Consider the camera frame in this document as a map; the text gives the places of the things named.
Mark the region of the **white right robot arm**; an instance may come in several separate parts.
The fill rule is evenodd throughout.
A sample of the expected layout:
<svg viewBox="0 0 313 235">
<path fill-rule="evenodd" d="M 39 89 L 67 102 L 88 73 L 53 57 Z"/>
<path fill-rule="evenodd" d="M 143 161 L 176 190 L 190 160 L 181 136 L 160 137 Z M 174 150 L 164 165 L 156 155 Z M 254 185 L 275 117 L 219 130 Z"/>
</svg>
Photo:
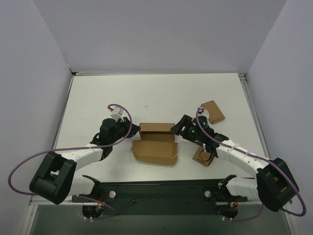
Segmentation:
<svg viewBox="0 0 313 235">
<path fill-rule="evenodd" d="M 205 116 L 192 118 L 184 115 L 171 131 L 249 175 L 248 178 L 229 175 L 221 180 L 218 188 L 227 196 L 258 200 L 277 212 L 299 195 L 299 187 L 282 159 L 271 160 L 248 152 L 229 137 L 215 132 Z"/>
</svg>

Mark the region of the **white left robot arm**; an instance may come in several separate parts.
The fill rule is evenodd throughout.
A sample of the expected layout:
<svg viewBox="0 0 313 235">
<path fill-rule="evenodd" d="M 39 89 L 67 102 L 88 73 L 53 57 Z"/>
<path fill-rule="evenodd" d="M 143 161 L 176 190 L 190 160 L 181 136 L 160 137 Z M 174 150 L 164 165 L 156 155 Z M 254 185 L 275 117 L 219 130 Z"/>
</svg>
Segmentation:
<svg viewBox="0 0 313 235">
<path fill-rule="evenodd" d="M 47 153 L 30 182 L 30 191 L 56 205 L 67 196 L 79 194 L 96 201 L 100 197 L 100 188 L 95 186 L 97 180 L 89 176 L 75 178 L 75 172 L 104 160 L 112 152 L 114 143 L 122 138 L 132 138 L 139 131 L 140 127 L 126 117 L 104 119 L 86 149 Z"/>
</svg>

